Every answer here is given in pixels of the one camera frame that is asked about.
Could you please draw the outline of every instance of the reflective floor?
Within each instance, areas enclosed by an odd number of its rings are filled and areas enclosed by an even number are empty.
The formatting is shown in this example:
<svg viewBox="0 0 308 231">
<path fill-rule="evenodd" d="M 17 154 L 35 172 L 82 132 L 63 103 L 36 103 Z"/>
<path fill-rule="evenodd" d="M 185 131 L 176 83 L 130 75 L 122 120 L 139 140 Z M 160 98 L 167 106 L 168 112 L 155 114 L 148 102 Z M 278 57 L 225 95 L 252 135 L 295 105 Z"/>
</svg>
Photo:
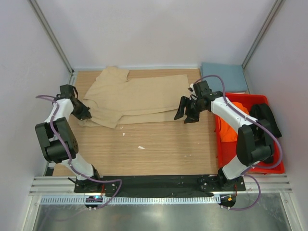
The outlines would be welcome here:
<svg viewBox="0 0 308 231">
<path fill-rule="evenodd" d="M 254 202 L 256 194 L 240 194 L 235 207 Z M 82 211 L 84 205 L 41 205 L 35 231 L 290 231 L 280 195 L 262 194 L 246 211 L 216 204 L 108 206 Z M 66 219 L 58 222 L 54 219 Z"/>
</svg>

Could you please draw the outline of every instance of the white wall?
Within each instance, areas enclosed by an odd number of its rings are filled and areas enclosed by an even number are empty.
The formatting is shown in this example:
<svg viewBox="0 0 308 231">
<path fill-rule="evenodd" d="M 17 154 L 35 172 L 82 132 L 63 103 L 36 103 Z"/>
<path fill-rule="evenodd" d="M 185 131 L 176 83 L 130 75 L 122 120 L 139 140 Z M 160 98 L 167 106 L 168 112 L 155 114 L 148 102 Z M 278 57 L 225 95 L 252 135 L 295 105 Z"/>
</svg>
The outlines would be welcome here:
<svg viewBox="0 0 308 231">
<path fill-rule="evenodd" d="M 266 95 L 283 137 L 284 164 L 308 225 L 308 1 L 285 1 L 247 66 L 254 93 Z"/>
<path fill-rule="evenodd" d="M 38 0 L 74 68 L 242 64 L 274 0 Z"/>
<path fill-rule="evenodd" d="M 0 230 L 20 230 L 33 177 L 45 168 L 34 126 L 69 73 L 26 0 L 0 7 Z"/>
</svg>

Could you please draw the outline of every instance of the orange cloth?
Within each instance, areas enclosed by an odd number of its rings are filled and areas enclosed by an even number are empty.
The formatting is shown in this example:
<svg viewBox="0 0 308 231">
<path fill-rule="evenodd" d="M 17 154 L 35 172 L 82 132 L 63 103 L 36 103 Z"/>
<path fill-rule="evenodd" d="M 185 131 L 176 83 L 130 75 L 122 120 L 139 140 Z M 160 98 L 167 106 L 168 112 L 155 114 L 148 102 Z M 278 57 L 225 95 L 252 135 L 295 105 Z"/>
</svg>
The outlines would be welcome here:
<svg viewBox="0 0 308 231">
<path fill-rule="evenodd" d="M 243 112 L 249 115 L 249 111 L 241 103 L 232 102 L 235 106 L 241 109 Z M 233 128 L 227 124 L 226 121 L 218 117 L 218 129 L 221 142 L 234 142 L 237 141 L 237 133 Z"/>
</svg>

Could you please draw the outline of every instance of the wooden tabletop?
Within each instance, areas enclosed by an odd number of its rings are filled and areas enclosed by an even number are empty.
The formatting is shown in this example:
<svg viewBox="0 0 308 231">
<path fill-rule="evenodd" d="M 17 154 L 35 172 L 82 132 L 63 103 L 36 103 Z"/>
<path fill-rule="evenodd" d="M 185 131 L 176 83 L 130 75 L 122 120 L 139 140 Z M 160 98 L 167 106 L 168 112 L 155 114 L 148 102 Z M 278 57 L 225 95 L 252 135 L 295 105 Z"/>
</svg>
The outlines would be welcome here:
<svg viewBox="0 0 308 231">
<path fill-rule="evenodd" d="M 75 86 L 79 99 L 83 99 L 100 73 L 78 73 Z M 187 74 L 189 83 L 201 77 L 199 69 L 131 70 L 128 79 L 182 74 Z M 79 153 L 102 176 L 217 174 L 215 121 L 208 111 L 200 114 L 198 123 L 191 124 L 172 121 L 118 125 L 115 129 L 89 128 L 79 126 L 73 116 L 69 124 Z M 53 175 L 73 174 L 59 164 Z"/>
</svg>

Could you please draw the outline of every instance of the beige cloth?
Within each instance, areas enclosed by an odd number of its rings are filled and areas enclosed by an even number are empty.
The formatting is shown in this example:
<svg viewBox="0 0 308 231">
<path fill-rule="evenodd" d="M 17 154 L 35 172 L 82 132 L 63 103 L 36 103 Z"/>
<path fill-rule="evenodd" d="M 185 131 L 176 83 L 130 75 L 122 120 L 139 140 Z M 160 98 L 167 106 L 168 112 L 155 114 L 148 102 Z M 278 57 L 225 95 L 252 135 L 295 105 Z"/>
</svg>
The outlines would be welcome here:
<svg viewBox="0 0 308 231">
<path fill-rule="evenodd" d="M 108 67 L 96 78 L 83 103 L 92 118 L 81 126 L 173 121 L 180 98 L 188 96 L 186 75 L 127 80 L 129 71 Z"/>
</svg>

